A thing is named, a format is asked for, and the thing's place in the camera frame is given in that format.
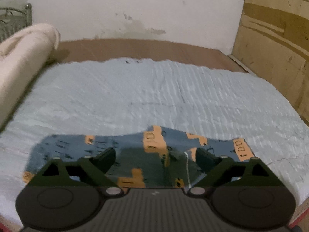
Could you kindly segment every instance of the patterned cloth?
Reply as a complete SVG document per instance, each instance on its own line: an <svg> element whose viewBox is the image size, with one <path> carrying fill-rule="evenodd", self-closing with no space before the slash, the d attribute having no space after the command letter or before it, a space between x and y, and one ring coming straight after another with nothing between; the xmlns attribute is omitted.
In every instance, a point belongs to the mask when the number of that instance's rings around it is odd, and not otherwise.
<svg viewBox="0 0 309 232"><path fill-rule="evenodd" d="M193 186L205 176L196 164L197 147L235 161L247 162L254 156L243 138L215 140L156 125L123 136L51 135L34 147L23 179L28 182L53 157L76 161L110 147L116 150L116 162L106 176L124 189Z"/></svg>

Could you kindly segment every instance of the metal bolt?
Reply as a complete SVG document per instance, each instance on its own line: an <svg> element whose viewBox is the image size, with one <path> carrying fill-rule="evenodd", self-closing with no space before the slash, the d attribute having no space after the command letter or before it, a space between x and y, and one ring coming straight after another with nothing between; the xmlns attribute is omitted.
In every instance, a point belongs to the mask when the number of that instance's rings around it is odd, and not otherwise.
<svg viewBox="0 0 309 232"><path fill-rule="evenodd" d="M190 193L194 195L201 195L205 193L205 189L202 187L193 187L190 189Z"/></svg>
<svg viewBox="0 0 309 232"><path fill-rule="evenodd" d="M109 195L118 195L121 193L121 189L118 187L109 187L106 189L106 193Z"/></svg>

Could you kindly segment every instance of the mattress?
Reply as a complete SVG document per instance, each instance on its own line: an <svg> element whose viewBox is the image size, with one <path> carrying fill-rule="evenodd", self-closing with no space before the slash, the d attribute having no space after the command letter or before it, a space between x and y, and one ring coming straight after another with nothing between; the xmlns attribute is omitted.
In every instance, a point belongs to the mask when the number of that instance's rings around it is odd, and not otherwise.
<svg viewBox="0 0 309 232"><path fill-rule="evenodd" d="M160 125L213 139L245 138L300 205L309 197L309 128L267 81L172 61L120 58L46 69L0 137L0 213L32 148L52 134L125 135Z"/></svg>

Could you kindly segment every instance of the metal bed frame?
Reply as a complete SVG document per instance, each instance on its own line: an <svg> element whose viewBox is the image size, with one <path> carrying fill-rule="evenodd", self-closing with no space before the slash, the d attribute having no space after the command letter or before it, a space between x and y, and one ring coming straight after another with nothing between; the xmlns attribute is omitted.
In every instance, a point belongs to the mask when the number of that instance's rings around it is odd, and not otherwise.
<svg viewBox="0 0 309 232"><path fill-rule="evenodd" d="M32 5L27 3L25 10L0 7L0 43L19 30L32 25Z"/></svg>

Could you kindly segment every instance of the red edge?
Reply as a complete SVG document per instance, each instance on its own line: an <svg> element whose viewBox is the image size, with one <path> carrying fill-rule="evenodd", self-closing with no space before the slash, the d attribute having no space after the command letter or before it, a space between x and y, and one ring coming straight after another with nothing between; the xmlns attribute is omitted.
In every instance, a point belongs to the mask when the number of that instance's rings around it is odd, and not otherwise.
<svg viewBox="0 0 309 232"><path fill-rule="evenodd" d="M11 232L7 227L5 227L1 222L0 222L0 231L3 232Z"/></svg>
<svg viewBox="0 0 309 232"><path fill-rule="evenodd" d="M289 225L289 228L295 227L304 217L309 213L309 208L307 208L304 213L302 213L293 223Z"/></svg>

